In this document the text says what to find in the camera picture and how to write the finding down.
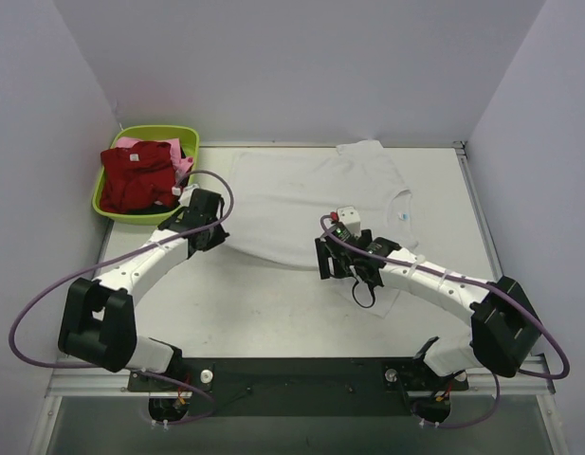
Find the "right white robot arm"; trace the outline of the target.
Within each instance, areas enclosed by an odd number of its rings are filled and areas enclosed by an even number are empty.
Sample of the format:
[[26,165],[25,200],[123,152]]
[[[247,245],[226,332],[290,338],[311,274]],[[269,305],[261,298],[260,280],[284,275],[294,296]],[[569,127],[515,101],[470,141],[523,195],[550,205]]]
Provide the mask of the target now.
[[371,294],[378,288],[404,291],[466,325],[465,334],[436,335],[416,354],[440,377],[480,367],[513,377],[540,336],[534,308],[521,286],[508,277],[497,282],[467,278],[424,261],[396,242],[373,237],[368,229],[356,237],[337,227],[317,238],[315,247],[322,279],[350,278],[366,284]]

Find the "white t shirt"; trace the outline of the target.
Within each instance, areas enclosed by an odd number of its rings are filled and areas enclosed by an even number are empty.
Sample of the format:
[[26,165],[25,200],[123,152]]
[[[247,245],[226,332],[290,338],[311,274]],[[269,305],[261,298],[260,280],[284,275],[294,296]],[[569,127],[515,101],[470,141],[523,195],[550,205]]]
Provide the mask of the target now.
[[244,151],[232,161],[234,209],[226,221],[229,247],[289,267],[318,266],[320,218],[352,206],[363,228],[408,249],[411,190],[377,141],[339,145],[333,152]]

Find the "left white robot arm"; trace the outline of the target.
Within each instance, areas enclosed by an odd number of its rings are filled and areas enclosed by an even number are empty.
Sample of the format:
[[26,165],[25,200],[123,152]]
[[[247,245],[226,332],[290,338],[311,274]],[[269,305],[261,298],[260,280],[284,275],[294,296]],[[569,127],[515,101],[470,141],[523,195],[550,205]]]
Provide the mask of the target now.
[[109,372],[144,370],[162,390],[182,381],[180,350],[137,333],[136,304],[169,271],[194,253],[229,236],[222,225],[224,198],[193,189],[175,215],[160,223],[138,255],[89,281],[70,284],[58,338],[59,350]]

